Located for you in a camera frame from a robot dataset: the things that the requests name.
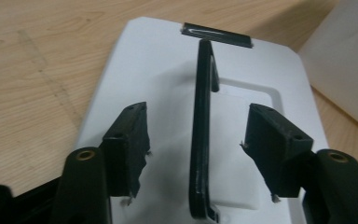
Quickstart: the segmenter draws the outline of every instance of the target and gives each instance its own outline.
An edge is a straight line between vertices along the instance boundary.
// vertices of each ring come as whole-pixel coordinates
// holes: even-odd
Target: black handle
[[[212,41],[245,47],[248,49],[253,47],[252,39],[248,35],[235,34],[187,22],[183,24],[181,32],[182,35],[190,35],[202,39],[209,39]]]
[[[189,202],[193,218],[218,223],[218,210],[210,203],[208,186],[211,91],[219,91],[219,77],[212,44],[209,40],[201,39],[194,102]]]

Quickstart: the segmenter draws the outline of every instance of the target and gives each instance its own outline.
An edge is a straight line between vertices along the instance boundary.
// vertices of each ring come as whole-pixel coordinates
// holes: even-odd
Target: brass screw
[[[344,155],[341,155],[341,154],[338,154],[336,152],[329,152],[327,154],[333,161],[337,161],[337,162],[342,162],[342,163],[345,163],[345,162],[348,162],[348,158]]]
[[[81,151],[81,152],[77,153],[76,159],[78,161],[86,161],[86,160],[89,160],[89,159],[93,158],[94,156],[95,156],[94,151],[84,150],[84,151]]]

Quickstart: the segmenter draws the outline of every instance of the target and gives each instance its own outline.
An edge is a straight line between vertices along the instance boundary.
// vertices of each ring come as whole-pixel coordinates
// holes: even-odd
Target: white base
[[[130,21],[106,63],[76,148],[96,147],[121,110],[147,102],[153,156],[130,206],[112,199],[113,221],[199,223],[189,213],[188,181],[199,39],[181,24]],[[210,193],[221,223],[305,223],[299,199],[272,203],[253,161],[242,151],[250,103],[274,107],[327,147],[310,84],[289,48],[253,40],[246,49],[213,42],[221,91],[212,94]]]

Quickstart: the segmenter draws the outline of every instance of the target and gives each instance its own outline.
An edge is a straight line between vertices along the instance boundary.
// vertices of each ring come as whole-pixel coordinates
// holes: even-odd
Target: white plastic board
[[[181,24],[130,21],[110,55],[75,148],[97,147],[127,105],[147,102],[152,157],[130,206],[112,198],[115,224],[200,223],[189,213],[188,182],[199,39]],[[210,195],[221,223],[305,223],[300,199],[273,203],[253,161],[242,151],[250,103],[274,107],[327,147],[298,56],[253,40],[254,48],[213,42],[220,92],[212,94]]]

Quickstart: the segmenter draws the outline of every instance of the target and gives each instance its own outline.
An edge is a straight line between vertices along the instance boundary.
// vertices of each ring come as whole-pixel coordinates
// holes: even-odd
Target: wooden table
[[[111,48],[147,16],[298,50],[337,0],[0,1],[0,184],[15,195],[60,175]],[[331,148],[358,159],[358,123],[314,91]]]

